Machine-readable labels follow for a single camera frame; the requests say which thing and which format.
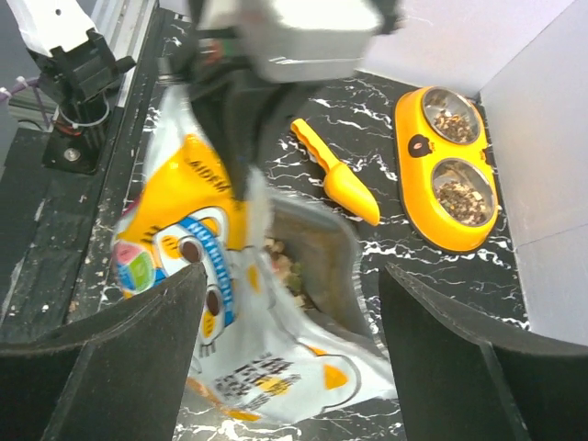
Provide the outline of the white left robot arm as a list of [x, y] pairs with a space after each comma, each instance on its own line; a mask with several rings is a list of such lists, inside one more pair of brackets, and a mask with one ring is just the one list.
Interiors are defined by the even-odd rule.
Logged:
[[[40, 69], [40, 88], [85, 121], [85, 104], [135, 64], [117, 58], [75, 1], [13, 1], [10, 9]], [[204, 3], [188, 5], [187, 43], [158, 62], [179, 85], [244, 199], [259, 152], [333, 80], [355, 74], [370, 41], [400, 25], [396, 1], [241, 1], [229, 25], [203, 29]]]

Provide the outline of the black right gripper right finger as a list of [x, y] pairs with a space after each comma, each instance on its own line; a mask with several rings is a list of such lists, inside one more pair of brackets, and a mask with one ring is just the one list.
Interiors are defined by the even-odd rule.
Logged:
[[586, 439], [586, 346], [493, 319], [392, 264], [379, 297], [408, 439]]

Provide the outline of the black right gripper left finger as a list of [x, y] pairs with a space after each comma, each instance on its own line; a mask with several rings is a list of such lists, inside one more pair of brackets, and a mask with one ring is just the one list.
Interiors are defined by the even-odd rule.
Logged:
[[191, 264], [36, 341], [3, 343], [2, 439], [171, 439], [205, 298]]

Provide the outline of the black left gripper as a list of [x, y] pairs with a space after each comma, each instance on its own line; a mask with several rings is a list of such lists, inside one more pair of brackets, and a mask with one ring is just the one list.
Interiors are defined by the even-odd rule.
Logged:
[[[390, 35], [399, 26], [400, 4], [375, 2], [385, 16], [376, 36]], [[186, 64], [192, 109], [226, 167], [234, 198], [243, 201], [260, 151], [276, 143], [304, 103], [327, 82], [269, 85], [245, 70], [221, 65], [209, 69], [199, 63], [195, 42]]]

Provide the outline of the yellow plastic scoop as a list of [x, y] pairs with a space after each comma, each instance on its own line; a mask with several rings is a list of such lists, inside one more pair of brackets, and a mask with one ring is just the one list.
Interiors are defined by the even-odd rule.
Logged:
[[379, 205], [371, 191], [348, 165], [339, 160], [304, 119], [293, 120], [290, 130], [325, 172], [323, 188], [326, 195], [363, 221], [377, 226], [380, 220]]

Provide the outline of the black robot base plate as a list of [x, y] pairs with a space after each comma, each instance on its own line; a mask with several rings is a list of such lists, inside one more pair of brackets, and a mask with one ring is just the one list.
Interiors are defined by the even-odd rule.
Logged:
[[175, 15], [155, 8], [123, 108], [113, 112], [94, 175], [44, 168], [46, 136], [21, 129], [1, 180], [1, 340], [20, 344], [119, 302], [110, 240], [138, 196], [159, 119], [156, 60], [181, 41]]

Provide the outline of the cat food bag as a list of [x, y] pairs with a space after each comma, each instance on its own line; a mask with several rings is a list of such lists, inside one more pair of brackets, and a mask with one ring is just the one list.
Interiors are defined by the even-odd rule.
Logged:
[[367, 341], [310, 318], [264, 249], [271, 221], [259, 171], [237, 201], [225, 167], [192, 113], [187, 89], [169, 87], [143, 162], [143, 188], [112, 241], [122, 292], [140, 294], [201, 264], [204, 307], [188, 384], [229, 416], [294, 424], [397, 391], [389, 362]]

